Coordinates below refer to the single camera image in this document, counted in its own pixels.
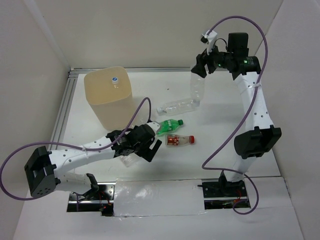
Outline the red label bottle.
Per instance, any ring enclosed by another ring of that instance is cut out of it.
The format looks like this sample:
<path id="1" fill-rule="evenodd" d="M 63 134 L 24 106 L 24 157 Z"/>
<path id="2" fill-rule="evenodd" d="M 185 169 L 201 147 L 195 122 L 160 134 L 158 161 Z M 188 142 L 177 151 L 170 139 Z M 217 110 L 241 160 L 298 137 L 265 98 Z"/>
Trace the red label bottle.
<path id="1" fill-rule="evenodd" d="M 195 137 L 193 135 L 168 134 L 165 137 L 165 143 L 170 147 L 193 145 L 195 143 Z"/>

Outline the clear crushed bottle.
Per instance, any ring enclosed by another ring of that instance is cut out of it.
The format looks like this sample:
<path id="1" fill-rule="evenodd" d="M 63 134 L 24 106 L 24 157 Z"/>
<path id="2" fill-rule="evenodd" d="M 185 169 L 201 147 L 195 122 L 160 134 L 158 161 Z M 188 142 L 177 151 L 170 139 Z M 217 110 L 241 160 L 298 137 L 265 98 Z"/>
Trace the clear crushed bottle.
<path id="1" fill-rule="evenodd" d="M 141 160 L 141 158 L 139 156 L 137 156 L 135 153 L 120 157 L 120 161 L 124 164 L 124 166 L 126 168 L 132 167 L 140 160 Z"/>

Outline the green soda bottle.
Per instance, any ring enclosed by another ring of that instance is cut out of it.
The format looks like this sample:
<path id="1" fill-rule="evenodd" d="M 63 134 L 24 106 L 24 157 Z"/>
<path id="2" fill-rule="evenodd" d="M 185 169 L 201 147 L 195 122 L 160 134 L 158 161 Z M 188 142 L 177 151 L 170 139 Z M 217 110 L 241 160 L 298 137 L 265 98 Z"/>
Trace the green soda bottle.
<path id="1" fill-rule="evenodd" d="M 164 120 L 159 123 L 160 124 L 160 129 L 157 131 L 158 136 L 162 136 L 167 133 L 173 133 L 180 127 L 184 125 L 184 122 L 182 119 L 175 120 L 175 119 L 168 119 Z"/>

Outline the clear bottle white cap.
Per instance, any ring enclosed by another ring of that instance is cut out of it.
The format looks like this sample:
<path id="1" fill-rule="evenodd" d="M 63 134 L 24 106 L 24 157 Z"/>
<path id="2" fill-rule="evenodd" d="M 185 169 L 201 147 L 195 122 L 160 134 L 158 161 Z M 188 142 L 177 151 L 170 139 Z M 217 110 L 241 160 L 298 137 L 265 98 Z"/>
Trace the clear bottle white cap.
<path id="1" fill-rule="evenodd" d="M 113 77 L 111 82 L 115 88 L 119 87 L 119 79 L 117 77 Z"/>

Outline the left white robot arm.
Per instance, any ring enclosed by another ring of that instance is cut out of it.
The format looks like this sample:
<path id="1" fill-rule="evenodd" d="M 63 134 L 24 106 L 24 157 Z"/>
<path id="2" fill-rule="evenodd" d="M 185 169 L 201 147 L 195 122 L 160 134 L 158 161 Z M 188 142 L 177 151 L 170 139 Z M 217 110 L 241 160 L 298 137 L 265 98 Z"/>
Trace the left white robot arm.
<path id="1" fill-rule="evenodd" d="M 48 151 L 45 146 L 36 148 L 24 166 L 30 195 L 38 199 L 54 191 L 65 191 L 86 200 L 94 199 L 99 193 L 95 176 L 73 173 L 72 170 L 130 154 L 151 162 L 162 144 L 156 139 L 159 129 L 159 123 L 149 122 L 129 129 L 124 135 L 114 130 L 80 149 Z"/>

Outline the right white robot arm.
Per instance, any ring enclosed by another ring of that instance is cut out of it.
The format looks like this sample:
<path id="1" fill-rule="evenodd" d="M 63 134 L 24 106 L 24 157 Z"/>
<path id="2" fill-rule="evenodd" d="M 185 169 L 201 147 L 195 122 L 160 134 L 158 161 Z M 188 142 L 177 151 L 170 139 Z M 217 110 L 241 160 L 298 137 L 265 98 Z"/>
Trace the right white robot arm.
<path id="1" fill-rule="evenodd" d="M 282 131 L 274 126 L 270 118 L 259 81 L 262 75 L 259 60 L 255 56 L 249 56 L 249 35 L 230 33 L 225 52 L 219 51 L 217 40 L 218 34 L 214 31 L 202 35 L 201 41 L 207 44 L 207 48 L 197 55 L 191 72 L 205 78 L 218 68 L 228 70 L 240 92 L 246 119 L 245 131 L 233 140 L 238 157 L 231 171 L 221 172 L 217 187 L 213 189 L 223 196 L 230 196 L 241 188 L 244 174 L 258 158 L 272 149 Z"/>

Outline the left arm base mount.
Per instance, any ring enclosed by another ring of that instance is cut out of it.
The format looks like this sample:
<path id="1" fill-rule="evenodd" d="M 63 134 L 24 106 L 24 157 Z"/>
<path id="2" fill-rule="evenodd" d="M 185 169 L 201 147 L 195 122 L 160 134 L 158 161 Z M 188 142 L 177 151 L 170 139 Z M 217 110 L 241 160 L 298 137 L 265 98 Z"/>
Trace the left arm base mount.
<path id="1" fill-rule="evenodd" d="M 113 217 L 116 182 L 99 182 L 98 186 L 98 192 L 89 198 L 71 192 L 68 197 L 66 212 L 97 212 L 104 217 Z"/>

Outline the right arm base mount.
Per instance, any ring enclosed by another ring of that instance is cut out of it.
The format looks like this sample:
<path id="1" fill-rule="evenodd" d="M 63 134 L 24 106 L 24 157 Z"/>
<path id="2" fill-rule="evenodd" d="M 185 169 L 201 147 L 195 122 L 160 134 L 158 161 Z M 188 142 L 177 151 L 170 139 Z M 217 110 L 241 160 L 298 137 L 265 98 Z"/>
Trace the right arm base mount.
<path id="1" fill-rule="evenodd" d="M 222 180 L 202 181 L 197 185 L 202 190 L 205 210 L 250 208 L 246 186 L 243 180 L 223 182 Z"/>

